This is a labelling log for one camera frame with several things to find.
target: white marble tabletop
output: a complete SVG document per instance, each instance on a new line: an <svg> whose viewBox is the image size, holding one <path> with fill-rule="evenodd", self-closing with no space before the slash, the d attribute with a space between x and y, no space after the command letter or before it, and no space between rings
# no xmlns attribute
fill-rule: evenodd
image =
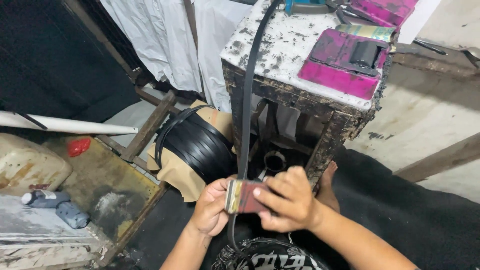
<svg viewBox="0 0 480 270"><path fill-rule="evenodd" d="M257 1L250 14L239 23L220 54L222 59L243 70L247 67L253 38L266 11L263 3L264 0ZM335 28L338 24L334 13L295 14L288 17L283 10L276 10L265 29L255 74L348 104L359 110L370 109L372 100L345 94L297 76L320 34L327 28Z"/></svg>

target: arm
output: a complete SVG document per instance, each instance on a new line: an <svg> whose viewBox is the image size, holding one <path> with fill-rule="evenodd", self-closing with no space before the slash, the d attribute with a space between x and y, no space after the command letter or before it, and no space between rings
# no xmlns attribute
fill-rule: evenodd
<svg viewBox="0 0 480 270"><path fill-rule="evenodd" d="M356 270L415 270L417 267L387 242L312 196L312 190L301 167L291 167L266 179L277 196L263 189L253 195L278 216L261 212L266 230L290 232L307 229L340 253Z"/></svg>
<svg viewBox="0 0 480 270"><path fill-rule="evenodd" d="M356 270L415 270L417 267L380 237L318 202L322 222L310 231Z"/></svg>
<svg viewBox="0 0 480 270"><path fill-rule="evenodd" d="M198 270L211 239L189 222L160 270Z"/></svg>
<svg viewBox="0 0 480 270"><path fill-rule="evenodd" d="M190 221L160 270L200 268L212 237L219 234L228 222L228 214L223 210L227 186L227 179L219 179L205 187Z"/></svg>

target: wall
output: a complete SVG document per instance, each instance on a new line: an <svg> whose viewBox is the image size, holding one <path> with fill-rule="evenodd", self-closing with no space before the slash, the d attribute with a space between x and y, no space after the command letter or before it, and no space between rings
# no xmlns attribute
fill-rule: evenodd
<svg viewBox="0 0 480 270"><path fill-rule="evenodd" d="M478 0L442 0L418 36L455 48L480 48L479 14Z"/></svg>
<svg viewBox="0 0 480 270"><path fill-rule="evenodd" d="M347 148L372 156L392 171L480 132L480 83L395 64L382 109ZM419 184L480 203L480 161Z"/></svg>

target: white plastic jug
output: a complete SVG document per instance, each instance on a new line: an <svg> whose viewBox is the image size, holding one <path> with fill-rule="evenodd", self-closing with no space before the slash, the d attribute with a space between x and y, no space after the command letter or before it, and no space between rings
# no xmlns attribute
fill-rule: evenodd
<svg viewBox="0 0 480 270"><path fill-rule="evenodd" d="M34 189L53 191L72 170L69 163L49 149L0 133L0 193L22 196Z"/></svg>

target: hand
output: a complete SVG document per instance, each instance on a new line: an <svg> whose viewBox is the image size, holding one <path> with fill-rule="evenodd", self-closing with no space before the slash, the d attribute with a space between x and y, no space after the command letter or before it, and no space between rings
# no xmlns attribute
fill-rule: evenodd
<svg viewBox="0 0 480 270"><path fill-rule="evenodd" d="M253 191L259 202L278 213L278 216L273 216L268 211L258 214L265 230L280 233L311 230L321 223L321 203L313 197L312 188L302 167L290 167L287 172L267 177L264 182L282 196L260 188Z"/></svg>
<svg viewBox="0 0 480 270"><path fill-rule="evenodd" d="M207 236L219 234L228 222L224 206L229 181L230 179L218 179L212 182L205 187L197 200L189 223Z"/></svg>

